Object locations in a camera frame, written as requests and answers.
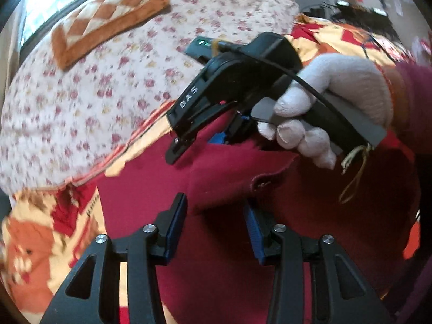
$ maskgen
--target orange plush border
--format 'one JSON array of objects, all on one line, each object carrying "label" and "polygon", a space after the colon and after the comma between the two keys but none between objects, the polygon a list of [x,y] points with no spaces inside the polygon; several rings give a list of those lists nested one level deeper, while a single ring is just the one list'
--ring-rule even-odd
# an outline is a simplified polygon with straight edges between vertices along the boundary
[{"label": "orange plush border", "polygon": [[63,26],[60,23],[51,34],[54,60],[60,69],[66,70],[100,43],[145,21],[167,6],[169,6],[169,0],[149,0],[144,5],[93,30],[69,48],[66,45]]}]

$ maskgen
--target floral bedsheet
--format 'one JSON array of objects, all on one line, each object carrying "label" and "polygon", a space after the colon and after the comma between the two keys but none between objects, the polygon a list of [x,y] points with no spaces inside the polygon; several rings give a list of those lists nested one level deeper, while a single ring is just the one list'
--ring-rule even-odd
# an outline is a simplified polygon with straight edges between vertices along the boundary
[{"label": "floral bedsheet", "polygon": [[0,187],[61,184],[85,174],[202,68],[182,52],[197,35],[248,43],[287,34],[293,0],[171,0],[171,8],[98,46],[69,71],[53,62],[50,35],[23,62],[6,95]]}]

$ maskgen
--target gloved hand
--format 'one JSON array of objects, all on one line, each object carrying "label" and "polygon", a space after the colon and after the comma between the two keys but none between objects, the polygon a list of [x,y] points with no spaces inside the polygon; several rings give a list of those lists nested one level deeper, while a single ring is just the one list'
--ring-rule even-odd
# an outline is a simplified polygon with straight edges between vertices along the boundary
[{"label": "gloved hand", "polygon": [[[375,64],[357,56],[338,53],[316,57],[299,77],[322,93],[330,90],[362,110],[375,124],[387,128],[392,123],[393,103],[386,78]],[[293,118],[306,113],[316,98],[297,82],[292,82],[274,107],[282,117]],[[321,128],[306,131],[297,119],[287,119],[277,128],[258,123],[258,131],[269,140],[276,139],[285,149],[294,149],[322,168],[333,169],[336,155],[330,149],[330,138]]]}]

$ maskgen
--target purple sleeve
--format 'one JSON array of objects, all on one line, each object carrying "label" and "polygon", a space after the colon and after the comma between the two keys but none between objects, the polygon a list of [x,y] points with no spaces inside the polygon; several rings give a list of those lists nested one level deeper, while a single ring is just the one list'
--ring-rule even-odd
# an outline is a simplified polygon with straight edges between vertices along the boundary
[{"label": "purple sleeve", "polygon": [[410,121],[399,139],[419,154],[432,154],[432,68],[398,63],[410,104]]}]

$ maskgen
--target window frame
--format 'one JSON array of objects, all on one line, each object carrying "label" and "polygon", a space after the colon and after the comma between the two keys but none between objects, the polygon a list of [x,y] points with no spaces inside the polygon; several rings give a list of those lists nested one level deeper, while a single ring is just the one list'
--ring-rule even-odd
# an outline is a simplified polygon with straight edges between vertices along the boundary
[{"label": "window frame", "polygon": [[37,44],[48,34],[53,26],[61,20],[63,17],[71,13],[73,10],[78,8],[84,2],[88,0],[73,0],[70,4],[63,7],[61,10],[54,13],[49,19],[42,24],[21,46],[19,64],[27,58],[31,51],[37,46]]}]

